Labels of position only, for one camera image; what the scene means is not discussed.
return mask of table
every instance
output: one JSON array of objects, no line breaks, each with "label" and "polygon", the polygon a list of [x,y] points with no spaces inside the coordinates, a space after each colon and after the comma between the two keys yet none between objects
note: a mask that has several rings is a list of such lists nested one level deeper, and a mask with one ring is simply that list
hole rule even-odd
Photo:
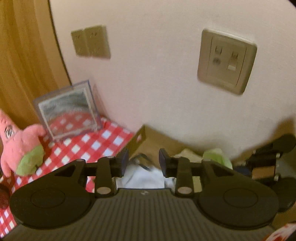
[{"label": "table", "polygon": [[[44,163],[32,176],[20,177],[12,175],[11,178],[1,178],[0,182],[9,187],[11,194],[18,188],[28,184],[57,168],[66,165],[75,159],[85,159],[86,162],[96,162],[103,156],[116,155],[132,138],[133,134],[114,122],[101,118],[103,128],[62,142],[51,142],[45,136],[41,143],[45,150]],[[94,177],[88,177],[86,190],[94,192]],[[0,211],[0,237],[8,234],[17,224],[10,208]]]}]

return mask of pink plush toy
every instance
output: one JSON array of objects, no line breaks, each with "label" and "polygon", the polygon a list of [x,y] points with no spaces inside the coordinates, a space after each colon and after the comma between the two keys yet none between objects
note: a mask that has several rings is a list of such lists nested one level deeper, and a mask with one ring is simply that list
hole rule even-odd
[{"label": "pink plush toy", "polygon": [[11,171],[17,175],[34,174],[43,163],[44,149],[38,137],[45,136],[45,129],[40,124],[19,129],[14,122],[0,110],[0,137],[3,142],[1,168],[6,177]]}]

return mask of plush toy arm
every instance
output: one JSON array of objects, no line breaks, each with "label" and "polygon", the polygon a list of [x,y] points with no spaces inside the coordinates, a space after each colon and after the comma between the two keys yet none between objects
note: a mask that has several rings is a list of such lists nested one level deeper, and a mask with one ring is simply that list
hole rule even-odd
[{"label": "plush toy arm", "polygon": [[32,134],[36,134],[39,137],[43,137],[46,134],[45,129],[40,124],[34,124],[34,125],[31,125],[31,126],[28,126],[25,130],[29,131]]},{"label": "plush toy arm", "polygon": [[8,163],[2,157],[1,157],[1,169],[2,169],[3,174],[4,174],[5,177],[10,177],[11,176],[11,171],[10,171],[10,168],[8,166]]}]

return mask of green object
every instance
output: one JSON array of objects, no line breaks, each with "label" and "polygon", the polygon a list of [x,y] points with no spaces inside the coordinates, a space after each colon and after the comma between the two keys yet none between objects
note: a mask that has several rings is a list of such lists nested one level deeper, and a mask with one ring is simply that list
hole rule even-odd
[{"label": "green object", "polygon": [[36,146],[32,151],[26,153],[23,156],[15,173],[19,176],[27,176],[34,174],[37,170],[37,167],[42,165],[43,157],[43,146]]},{"label": "green object", "polygon": [[232,163],[227,156],[222,152],[220,148],[215,148],[211,150],[207,150],[204,152],[203,159],[211,159],[221,165],[224,165],[230,169],[232,168]]}]

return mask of wood grain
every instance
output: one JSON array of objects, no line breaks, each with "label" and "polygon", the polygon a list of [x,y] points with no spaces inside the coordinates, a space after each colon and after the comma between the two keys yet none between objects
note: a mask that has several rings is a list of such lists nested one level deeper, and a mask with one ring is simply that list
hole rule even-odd
[{"label": "wood grain", "polygon": [[47,0],[0,1],[0,108],[20,127],[39,122],[33,100],[70,85]]}]

